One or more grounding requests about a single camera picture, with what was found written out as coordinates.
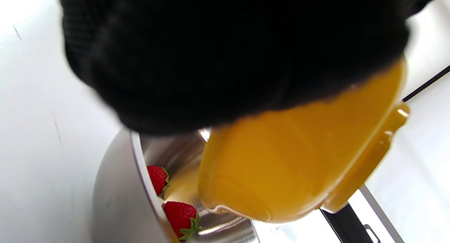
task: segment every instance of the stainless steel bowl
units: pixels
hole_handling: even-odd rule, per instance
[[[198,169],[207,136],[207,131],[202,131],[158,139],[122,129],[106,151],[95,182],[95,242],[179,242],[162,209],[163,201],[156,196],[146,166],[164,166],[174,182],[187,182],[190,179],[186,172]],[[168,197],[190,203],[199,211],[203,230],[187,243],[259,243],[249,219],[208,213],[193,192],[195,189],[186,190],[188,193],[184,195],[172,191]]]

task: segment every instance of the strawberry leaves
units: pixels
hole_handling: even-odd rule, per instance
[[[201,231],[201,226],[198,226],[198,223],[200,222],[200,216],[196,215],[195,219],[191,218],[191,228],[189,229],[180,229],[180,232],[183,234],[183,236],[179,237],[179,240],[187,240],[190,236],[192,236],[194,233],[198,233]]]
[[[169,174],[167,173],[167,171],[166,171],[166,169],[164,167],[161,167],[161,169],[164,171],[164,173],[166,173],[167,177],[166,177],[166,185],[162,188],[161,194],[158,195],[159,198],[163,198],[164,197],[164,193],[166,192],[167,188],[170,186]]]

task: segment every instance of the red strawberry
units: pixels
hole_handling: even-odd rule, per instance
[[[198,226],[200,217],[194,206],[187,203],[167,202],[163,209],[179,240],[188,239],[193,233],[201,231],[201,226]]]
[[[164,191],[169,187],[169,174],[160,166],[147,166],[148,174],[152,180],[156,195],[161,197]]]

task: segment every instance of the yellow plastic container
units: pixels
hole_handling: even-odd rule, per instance
[[[202,204],[264,222],[337,212],[408,118],[405,61],[331,100],[214,129],[199,172]]]

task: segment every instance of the bowl rim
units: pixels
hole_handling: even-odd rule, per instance
[[[209,130],[208,129],[199,130],[198,134],[207,142],[207,140],[209,138]],[[154,216],[159,220],[159,225],[161,226],[161,230],[164,233],[165,238],[167,239],[166,242],[159,242],[159,243],[179,243],[180,240],[178,240],[175,232],[172,229],[172,226],[169,223],[169,220],[167,219],[164,209],[162,209],[164,200],[162,200],[161,198],[158,197],[158,195],[156,195],[156,191],[153,188],[152,181],[151,181],[150,177],[147,177],[147,175],[148,175],[147,164],[145,163],[145,157],[144,157],[144,154],[142,151],[141,136],[138,132],[135,132],[135,131],[130,131],[130,135],[131,135],[131,144],[132,144],[132,148],[133,148],[135,164],[136,164],[137,170],[139,172],[139,178],[145,189],[145,193],[147,195],[148,201],[152,205],[152,210],[154,212]],[[253,233],[255,235],[256,241],[254,243],[261,243],[253,220],[252,219],[248,219],[248,220],[252,226]]]

